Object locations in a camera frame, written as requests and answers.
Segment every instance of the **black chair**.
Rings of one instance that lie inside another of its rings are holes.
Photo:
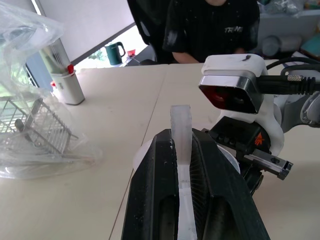
[[[168,7],[171,0],[127,0],[135,24],[145,44],[152,47],[153,59],[140,62],[141,65],[171,64],[174,57],[164,51]]]

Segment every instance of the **white wall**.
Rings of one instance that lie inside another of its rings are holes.
[[[61,40],[71,61],[134,22],[127,0],[40,2],[47,17],[65,24]]]
[[[31,0],[0,0],[0,1],[17,6],[22,9],[36,12]]]

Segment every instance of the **white 3d printed part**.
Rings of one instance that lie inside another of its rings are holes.
[[[192,151],[192,118],[189,105],[171,107],[171,136],[176,151],[180,199],[177,239],[197,240],[189,172]]]

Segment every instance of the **shelf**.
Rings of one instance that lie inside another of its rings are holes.
[[[310,9],[310,10],[304,10],[300,16],[320,16],[320,9]],[[278,14],[268,14],[268,13],[261,13],[260,14],[261,19],[276,19],[276,18],[295,18],[293,16],[287,15],[285,13],[278,13]]]

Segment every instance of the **wire rack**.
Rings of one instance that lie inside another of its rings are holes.
[[[72,136],[69,128],[50,110],[42,98],[36,100],[30,114],[26,114],[12,100],[0,101],[0,133],[22,133],[13,138],[12,149],[19,148],[21,140],[31,143],[50,154],[62,155],[70,143]]]

